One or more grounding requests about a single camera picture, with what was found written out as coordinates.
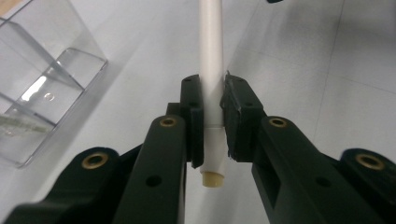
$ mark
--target white tube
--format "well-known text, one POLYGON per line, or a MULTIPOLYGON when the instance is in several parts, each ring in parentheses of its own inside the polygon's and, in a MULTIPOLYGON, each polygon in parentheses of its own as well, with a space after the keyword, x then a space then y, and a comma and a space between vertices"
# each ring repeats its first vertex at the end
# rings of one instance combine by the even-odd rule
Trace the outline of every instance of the white tube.
POLYGON ((206 187, 222 186, 227 144, 222 110, 223 46, 221 0, 200 0, 200 78, 205 109, 205 160, 201 166, 206 187))

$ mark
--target gray floor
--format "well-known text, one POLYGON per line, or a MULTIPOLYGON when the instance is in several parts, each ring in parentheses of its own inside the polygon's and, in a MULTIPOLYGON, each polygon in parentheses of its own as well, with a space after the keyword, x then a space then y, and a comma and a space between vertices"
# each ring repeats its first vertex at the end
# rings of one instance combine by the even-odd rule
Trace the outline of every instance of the gray floor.
MULTIPOLYGON (((110 61, 43 153, 24 170, 2 168, 1 217, 39 200, 81 150, 119 153, 143 142, 198 73, 198 1, 72 1, 110 61)), ((338 159, 363 147, 396 161, 396 2, 224 0, 225 64, 245 78, 270 115, 293 120, 338 159)), ((186 223, 266 223, 249 164, 228 161, 224 187, 201 186, 189 169, 186 223)))

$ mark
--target beige cap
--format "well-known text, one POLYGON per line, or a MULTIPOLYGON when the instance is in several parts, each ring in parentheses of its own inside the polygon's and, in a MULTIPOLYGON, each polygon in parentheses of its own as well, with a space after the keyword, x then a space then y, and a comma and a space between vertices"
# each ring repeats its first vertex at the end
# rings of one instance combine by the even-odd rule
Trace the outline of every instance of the beige cap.
POLYGON ((223 185, 224 176, 213 172, 202 172, 202 184, 208 188, 219 188, 223 185))

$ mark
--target transparent acrylic box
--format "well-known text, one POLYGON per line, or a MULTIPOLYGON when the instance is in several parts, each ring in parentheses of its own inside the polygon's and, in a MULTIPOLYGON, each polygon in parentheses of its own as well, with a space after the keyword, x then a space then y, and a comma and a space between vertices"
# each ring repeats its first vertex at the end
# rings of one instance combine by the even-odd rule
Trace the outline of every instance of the transparent acrylic box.
POLYGON ((67 0, 17 0, 0 16, 0 162, 26 165, 106 66, 67 0))

